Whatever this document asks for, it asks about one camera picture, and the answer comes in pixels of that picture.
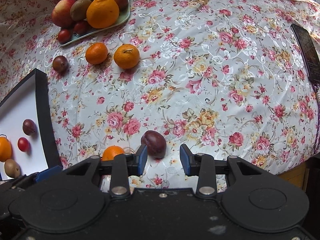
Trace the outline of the small mandarin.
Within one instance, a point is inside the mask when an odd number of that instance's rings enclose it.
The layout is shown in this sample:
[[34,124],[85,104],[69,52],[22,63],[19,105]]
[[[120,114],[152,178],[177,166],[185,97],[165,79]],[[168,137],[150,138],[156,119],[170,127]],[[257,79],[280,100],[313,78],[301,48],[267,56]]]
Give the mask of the small mandarin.
[[123,148],[121,148],[120,146],[109,146],[107,149],[104,150],[103,155],[102,155],[102,161],[109,161],[109,160],[113,160],[115,158],[115,156],[120,155],[120,154],[124,154],[125,151]]

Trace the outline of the dark plum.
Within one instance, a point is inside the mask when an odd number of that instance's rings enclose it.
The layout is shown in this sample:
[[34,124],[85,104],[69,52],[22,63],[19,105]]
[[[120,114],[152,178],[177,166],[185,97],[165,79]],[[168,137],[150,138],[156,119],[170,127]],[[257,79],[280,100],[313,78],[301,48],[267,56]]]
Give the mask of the dark plum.
[[31,119],[25,119],[22,124],[22,129],[26,135],[33,135],[34,133],[36,133],[35,122],[33,122],[33,120]]
[[69,66],[69,63],[67,59],[62,55],[57,56],[55,59],[53,59],[52,68],[58,73],[65,72],[68,66]]
[[147,146],[149,156],[155,159],[162,159],[165,157],[167,142],[160,133],[156,131],[146,131],[140,142]]

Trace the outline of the red cherry tomato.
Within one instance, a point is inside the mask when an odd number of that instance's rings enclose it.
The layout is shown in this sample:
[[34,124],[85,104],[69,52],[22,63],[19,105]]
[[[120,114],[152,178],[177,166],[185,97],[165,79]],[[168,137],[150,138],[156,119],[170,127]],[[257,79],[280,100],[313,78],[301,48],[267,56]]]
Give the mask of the red cherry tomato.
[[28,152],[30,148],[30,143],[25,137],[20,137],[17,141],[17,147],[22,152]]

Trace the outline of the large round orange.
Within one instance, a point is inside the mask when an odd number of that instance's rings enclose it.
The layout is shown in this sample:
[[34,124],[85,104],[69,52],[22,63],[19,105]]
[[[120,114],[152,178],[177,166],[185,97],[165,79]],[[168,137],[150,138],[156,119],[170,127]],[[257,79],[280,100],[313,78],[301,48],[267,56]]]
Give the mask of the large round orange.
[[11,142],[7,139],[6,135],[0,136],[0,162],[6,162],[12,157]]

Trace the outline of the mandarin with stem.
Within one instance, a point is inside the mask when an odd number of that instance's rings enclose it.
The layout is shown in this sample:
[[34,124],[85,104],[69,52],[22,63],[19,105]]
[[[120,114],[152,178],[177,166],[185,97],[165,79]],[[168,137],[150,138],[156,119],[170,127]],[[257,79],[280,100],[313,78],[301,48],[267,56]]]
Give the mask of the mandarin with stem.
[[134,45],[123,44],[117,48],[113,59],[121,69],[131,69],[139,63],[140,53]]

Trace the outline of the floral tablecloth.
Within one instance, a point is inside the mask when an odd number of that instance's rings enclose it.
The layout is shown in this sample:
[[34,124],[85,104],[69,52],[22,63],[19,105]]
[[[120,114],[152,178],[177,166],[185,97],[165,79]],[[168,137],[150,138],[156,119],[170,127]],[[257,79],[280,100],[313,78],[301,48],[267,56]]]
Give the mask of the floral tablecloth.
[[[60,0],[1,0],[1,96],[37,68],[48,76],[50,116],[64,168],[112,145],[134,151],[149,130],[167,154],[132,187],[189,187],[178,149],[238,155],[302,187],[317,142],[318,106],[291,24],[319,43],[313,0],[130,0],[128,21],[62,48],[52,23]],[[107,46],[89,64],[86,50]],[[139,63],[121,69],[117,48]],[[64,56],[63,73],[52,68]]]

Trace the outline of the mandarin near tray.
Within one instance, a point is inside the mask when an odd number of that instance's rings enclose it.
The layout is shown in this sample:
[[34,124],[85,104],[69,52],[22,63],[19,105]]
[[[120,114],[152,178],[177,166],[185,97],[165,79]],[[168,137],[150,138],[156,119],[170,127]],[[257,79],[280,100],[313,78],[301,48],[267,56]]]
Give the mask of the mandarin near tray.
[[107,59],[108,49],[103,43],[92,44],[85,53],[85,58],[89,64],[101,64]]

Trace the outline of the left cherry tomato on tray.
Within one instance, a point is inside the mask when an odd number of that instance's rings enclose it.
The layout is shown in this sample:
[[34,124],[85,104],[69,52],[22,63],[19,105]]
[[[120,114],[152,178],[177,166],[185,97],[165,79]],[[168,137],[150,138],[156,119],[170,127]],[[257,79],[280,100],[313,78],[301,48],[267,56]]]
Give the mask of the left cherry tomato on tray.
[[72,32],[69,29],[61,29],[57,35],[57,40],[60,44],[65,44],[72,37]]

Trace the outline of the cherry tomato on tray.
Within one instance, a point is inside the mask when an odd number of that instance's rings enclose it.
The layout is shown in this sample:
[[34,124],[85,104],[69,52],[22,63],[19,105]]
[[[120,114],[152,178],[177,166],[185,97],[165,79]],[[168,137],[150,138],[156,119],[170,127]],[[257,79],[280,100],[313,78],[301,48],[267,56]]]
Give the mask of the cherry tomato on tray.
[[76,35],[84,35],[89,31],[90,27],[91,26],[88,24],[87,21],[79,21],[75,24],[73,32],[76,33]]
[[65,44],[72,37],[72,32],[69,29],[61,29],[57,35],[57,40],[60,44]]

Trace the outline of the right cherry tomato on tray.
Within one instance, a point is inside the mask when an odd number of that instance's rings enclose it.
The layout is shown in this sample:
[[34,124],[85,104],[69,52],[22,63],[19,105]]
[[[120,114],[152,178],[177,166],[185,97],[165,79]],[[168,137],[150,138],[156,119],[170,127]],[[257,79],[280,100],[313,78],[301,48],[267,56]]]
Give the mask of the right cherry tomato on tray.
[[90,27],[91,26],[88,24],[87,21],[79,21],[75,24],[73,32],[76,33],[76,35],[84,35],[89,31]]

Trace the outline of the light green tray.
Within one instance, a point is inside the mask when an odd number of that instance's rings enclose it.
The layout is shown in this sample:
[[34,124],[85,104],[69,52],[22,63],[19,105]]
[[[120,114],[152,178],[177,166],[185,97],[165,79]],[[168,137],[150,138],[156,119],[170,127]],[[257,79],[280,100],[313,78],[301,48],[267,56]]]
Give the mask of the light green tray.
[[95,28],[90,27],[90,29],[87,32],[85,32],[84,34],[81,34],[81,35],[77,34],[76,32],[73,32],[70,40],[67,41],[66,43],[61,43],[60,46],[62,46],[62,47],[67,46],[73,42],[79,41],[79,40],[86,38],[86,37],[89,37],[93,34],[97,34],[99,32],[102,32],[102,31],[105,31],[108,29],[112,29],[114,27],[122,25],[123,23],[125,23],[129,19],[129,17],[130,17],[130,0],[128,0],[127,7],[124,10],[120,11],[119,17],[113,25],[110,25],[109,27],[101,28],[101,29],[95,29]]

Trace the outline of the large knobbed orange on tray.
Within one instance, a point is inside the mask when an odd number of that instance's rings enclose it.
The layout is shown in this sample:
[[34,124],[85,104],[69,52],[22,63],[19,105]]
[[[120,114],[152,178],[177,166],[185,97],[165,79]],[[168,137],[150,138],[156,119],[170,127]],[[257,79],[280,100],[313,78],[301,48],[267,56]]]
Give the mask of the large knobbed orange on tray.
[[86,11],[86,19],[91,27],[103,29],[113,25],[119,14],[115,0],[94,0]]

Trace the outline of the black flat device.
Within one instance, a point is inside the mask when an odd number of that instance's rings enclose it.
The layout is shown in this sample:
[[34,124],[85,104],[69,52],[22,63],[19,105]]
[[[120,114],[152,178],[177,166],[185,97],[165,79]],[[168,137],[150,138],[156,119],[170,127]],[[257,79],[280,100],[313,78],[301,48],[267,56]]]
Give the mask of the black flat device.
[[319,57],[316,48],[313,44],[312,38],[309,32],[296,25],[291,24],[291,29],[295,35],[295,38],[299,44],[303,62],[306,67],[308,80],[314,87],[316,92],[319,91]]

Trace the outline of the red apple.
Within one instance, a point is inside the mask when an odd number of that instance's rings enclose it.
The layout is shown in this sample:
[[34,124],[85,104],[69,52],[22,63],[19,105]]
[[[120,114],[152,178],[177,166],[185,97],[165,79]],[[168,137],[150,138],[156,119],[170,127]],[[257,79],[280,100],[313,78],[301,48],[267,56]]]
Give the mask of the red apple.
[[75,0],[60,0],[52,11],[52,22],[61,28],[68,28],[73,24],[70,11]]

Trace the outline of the reddish plum on tray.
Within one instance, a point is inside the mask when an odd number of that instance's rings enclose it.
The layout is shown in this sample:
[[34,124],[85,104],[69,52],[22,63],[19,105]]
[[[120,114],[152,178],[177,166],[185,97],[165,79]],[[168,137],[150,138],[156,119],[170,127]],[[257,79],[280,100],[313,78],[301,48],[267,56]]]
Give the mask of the reddish plum on tray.
[[114,0],[114,1],[117,3],[120,11],[125,10],[129,5],[128,0]]

